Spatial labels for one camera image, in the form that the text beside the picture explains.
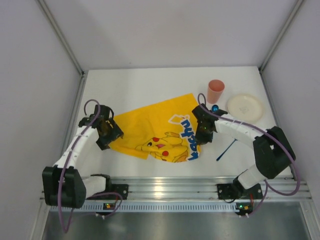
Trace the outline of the orange plastic cup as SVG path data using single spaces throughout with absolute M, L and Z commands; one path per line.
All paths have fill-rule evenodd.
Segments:
M 207 98 L 206 100 L 210 104 L 215 104 L 223 91 L 225 90 L 225 84 L 219 79 L 213 79 L 208 83 L 207 87 Z

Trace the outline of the aluminium mounting rail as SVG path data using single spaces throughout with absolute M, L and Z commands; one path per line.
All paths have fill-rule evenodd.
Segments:
M 231 183 L 230 177 L 111 177 L 113 184 L 128 185 L 127 199 L 131 201 L 200 200 L 219 201 L 217 184 Z M 291 193 L 296 181 L 291 177 L 280 177 L 267 181 L 282 193 Z M 305 181 L 295 195 L 283 196 L 268 189 L 266 201 L 293 202 L 310 201 L 312 195 Z

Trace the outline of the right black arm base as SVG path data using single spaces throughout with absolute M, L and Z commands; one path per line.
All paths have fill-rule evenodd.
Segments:
M 231 202 L 235 200 L 261 200 L 263 191 L 258 183 L 249 189 L 236 188 L 232 183 L 219 183 L 216 185 L 219 200 Z

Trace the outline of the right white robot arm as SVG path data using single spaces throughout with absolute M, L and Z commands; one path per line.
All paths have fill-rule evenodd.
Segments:
M 231 184 L 233 198 L 243 197 L 264 180 L 274 179 L 296 160 L 289 141 L 280 127 L 261 129 L 250 123 L 224 117 L 227 112 L 211 112 L 200 104 L 192 110 L 197 120 L 197 145 L 212 142 L 213 133 L 231 136 L 253 150 L 254 164 L 238 175 Z

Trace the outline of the cream round plate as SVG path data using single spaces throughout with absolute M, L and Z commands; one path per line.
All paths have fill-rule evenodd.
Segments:
M 246 93 L 230 97 L 226 107 L 231 116 L 251 124 L 258 122 L 265 112 L 262 102 L 257 97 Z

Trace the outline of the blue metallic spoon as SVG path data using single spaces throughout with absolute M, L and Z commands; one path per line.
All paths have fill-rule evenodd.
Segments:
M 218 111 L 218 110 L 219 110 L 219 106 L 216 105 L 216 104 L 211 107 L 211 111 L 212 111 L 212 112 L 216 112 L 216 111 Z

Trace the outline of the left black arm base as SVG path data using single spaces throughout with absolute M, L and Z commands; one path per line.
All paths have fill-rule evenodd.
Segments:
M 129 194 L 129 185 L 128 184 L 112 184 L 109 186 L 106 190 L 107 193 L 118 193 L 122 196 L 123 200 L 126 200 L 128 198 Z M 116 200 L 120 199 L 118 196 L 114 194 L 110 194 L 105 197 L 107 200 Z

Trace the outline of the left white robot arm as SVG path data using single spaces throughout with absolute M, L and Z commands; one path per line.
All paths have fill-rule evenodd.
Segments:
M 124 133 L 114 120 L 114 111 L 96 105 L 83 117 L 60 159 L 42 171 L 45 203 L 79 209 L 88 198 L 97 198 L 113 189 L 108 175 L 100 173 L 102 153 Z

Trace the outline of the yellow Pikachu cloth placemat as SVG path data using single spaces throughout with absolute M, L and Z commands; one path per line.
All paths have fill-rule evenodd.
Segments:
M 201 152 L 196 143 L 197 119 L 192 110 L 198 103 L 185 94 L 117 115 L 123 131 L 109 146 L 112 150 L 146 160 L 153 157 L 168 163 L 196 160 Z

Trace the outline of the blue metallic fork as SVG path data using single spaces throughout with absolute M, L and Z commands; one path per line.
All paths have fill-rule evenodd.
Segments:
M 224 154 L 230 149 L 230 147 L 236 142 L 238 141 L 237 139 L 234 139 L 229 146 L 216 158 L 216 161 L 220 161 L 220 159 L 224 156 Z

